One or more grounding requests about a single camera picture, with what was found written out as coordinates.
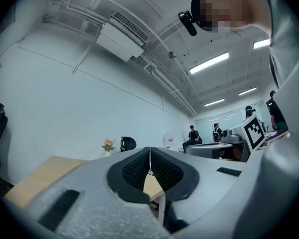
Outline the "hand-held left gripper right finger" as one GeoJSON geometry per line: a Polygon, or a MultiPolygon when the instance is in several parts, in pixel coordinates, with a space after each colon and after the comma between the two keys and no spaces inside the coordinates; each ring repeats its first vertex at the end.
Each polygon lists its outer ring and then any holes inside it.
{"type": "Polygon", "coordinates": [[[152,171],[165,193],[163,226],[173,239],[232,239],[264,152],[247,162],[152,147],[152,171]]]}

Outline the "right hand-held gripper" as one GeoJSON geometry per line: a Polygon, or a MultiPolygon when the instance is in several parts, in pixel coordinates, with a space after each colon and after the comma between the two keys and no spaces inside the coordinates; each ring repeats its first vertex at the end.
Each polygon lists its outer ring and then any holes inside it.
{"type": "Polygon", "coordinates": [[[246,118],[239,125],[223,131],[222,142],[245,141],[249,151],[256,151],[266,140],[261,122],[256,114],[246,118]]]}

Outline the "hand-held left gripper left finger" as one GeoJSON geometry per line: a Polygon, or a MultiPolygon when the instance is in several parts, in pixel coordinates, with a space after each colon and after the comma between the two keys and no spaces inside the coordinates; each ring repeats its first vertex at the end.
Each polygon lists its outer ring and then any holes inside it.
{"type": "Polygon", "coordinates": [[[67,239],[168,239],[144,192],[150,149],[86,162],[42,190],[27,213],[67,239]]]}

